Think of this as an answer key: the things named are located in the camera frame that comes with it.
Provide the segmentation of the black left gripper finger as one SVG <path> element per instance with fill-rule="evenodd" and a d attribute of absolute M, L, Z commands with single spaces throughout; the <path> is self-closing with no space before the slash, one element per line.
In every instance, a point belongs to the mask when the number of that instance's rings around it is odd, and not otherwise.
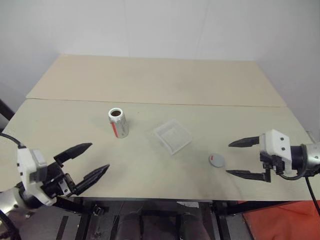
<path fill-rule="evenodd" d="M 76 157 L 82 155 L 88 148 L 90 148 L 93 144 L 91 142 L 81 143 L 75 145 L 73 147 L 68 148 L 67 150 L 57 154 L 53 157 L 53 159 L 58 164 L 63 164 L 64 162 L 75 159 Z"/>
<path fill-rule="evenodd" d="M 92 187 L 94 184 L 96 184 L 100 180 L 100 178 L 107 172 L 109 167 L 110 165 L 106 164 L 88 173 L 83 178 L 83 180 L 75 186 L 74 194 L 79 196 L 80 194 L 85 192 L 87 189 Z"/>

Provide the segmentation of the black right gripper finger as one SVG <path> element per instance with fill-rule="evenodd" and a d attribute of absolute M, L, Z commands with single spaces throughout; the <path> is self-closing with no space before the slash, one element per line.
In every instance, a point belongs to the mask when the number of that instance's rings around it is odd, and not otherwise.
<path fill-rule="evenodd" d="M 228 146 L 233 148 L 248 148 L 260 143 L 259 136 L 245 137 L 231 142 Z"/>
<path fill-rule="evenodd" d="M 269 168 L 266 168 L 265 172 L 261 173 L 253 173 L 249 170 L 226 170 L 226 172 L 246 180 L 255 180 L 267 183 L 271 182 L 271 170 Z"/>

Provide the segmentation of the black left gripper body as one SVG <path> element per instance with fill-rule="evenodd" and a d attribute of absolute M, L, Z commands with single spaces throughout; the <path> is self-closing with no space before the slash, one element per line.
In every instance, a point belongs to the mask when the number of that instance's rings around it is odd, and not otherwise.
<path fill-rule="evenodd" d="M 46 179 L 42 183 L 41 189 L 51 199 L 57 196 L 70 197 L 75 192 L 76 185 L 71 176 L 64 173 L 56 162 L 47 167 Z"/>

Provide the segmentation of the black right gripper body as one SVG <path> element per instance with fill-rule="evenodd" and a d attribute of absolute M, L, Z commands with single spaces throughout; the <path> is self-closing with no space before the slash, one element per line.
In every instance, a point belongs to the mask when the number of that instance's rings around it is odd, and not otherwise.
<path fill-rule="evenodd" d="M 265 169 L 265 176 L 271 175 L 271 170 L 275 169 L 277 175 L 283 175 L 285 171 L 285 162 L 280 156 L 269 155 L 266 152 L 260 152 L 260 161 L 262 162 L 263 168 Z"/>

